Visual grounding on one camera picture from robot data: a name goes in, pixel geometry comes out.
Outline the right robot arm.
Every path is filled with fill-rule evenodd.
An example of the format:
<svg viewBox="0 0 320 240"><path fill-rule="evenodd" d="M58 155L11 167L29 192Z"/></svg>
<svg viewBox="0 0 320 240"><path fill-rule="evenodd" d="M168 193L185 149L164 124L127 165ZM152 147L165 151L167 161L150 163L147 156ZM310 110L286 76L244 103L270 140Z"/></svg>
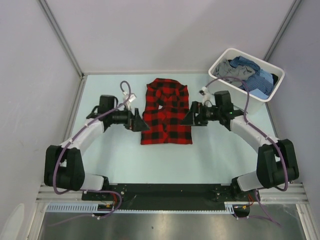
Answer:
<svg viewBox="0 0 320 240"><path fill-rule="evenodd" d="M290 181L300 176L295 147L289 139L269 136L256 127L240 109L235 109L227 90L214 93L215 104L208 106L192 102L190 110L182 120L184 126L207 126L218 121L230 132L241 137L257 153L256 170L231 180L230 194L242 201L250 192L259 189L288 189Z"/></svg>

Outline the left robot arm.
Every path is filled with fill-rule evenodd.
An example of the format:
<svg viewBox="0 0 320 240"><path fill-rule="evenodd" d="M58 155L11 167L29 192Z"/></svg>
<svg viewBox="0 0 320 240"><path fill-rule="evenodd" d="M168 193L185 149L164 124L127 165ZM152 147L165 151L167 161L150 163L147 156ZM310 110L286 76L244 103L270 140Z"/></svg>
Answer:
<svg viewBox="0 0 320 240"><path fill-rule="evenodd" d="M92 109L84 126L75 136L47 148L44 184L54 187L55 190L93 191L98 199L107 199L111 193L109 179L106 176L87 173L83 155L111 125L123 125L132 132L149 130L138 108L131 111L128 99L120 104L113 95L101 95L99 104Z"/></svg>

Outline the red black plaid shirt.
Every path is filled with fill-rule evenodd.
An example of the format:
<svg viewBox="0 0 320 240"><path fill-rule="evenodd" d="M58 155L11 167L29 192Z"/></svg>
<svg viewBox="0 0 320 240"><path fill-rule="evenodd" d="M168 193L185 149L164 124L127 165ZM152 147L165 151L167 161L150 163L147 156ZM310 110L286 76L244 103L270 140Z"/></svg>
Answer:
<svg viewBox="0 0 320 240"><path fill-rule="evenodd" d="M191 145L192 129L182 125L189 111L188 86L177 80L156 78L146 85L142 119L149 130L141 133L141 145Z"/></svg>

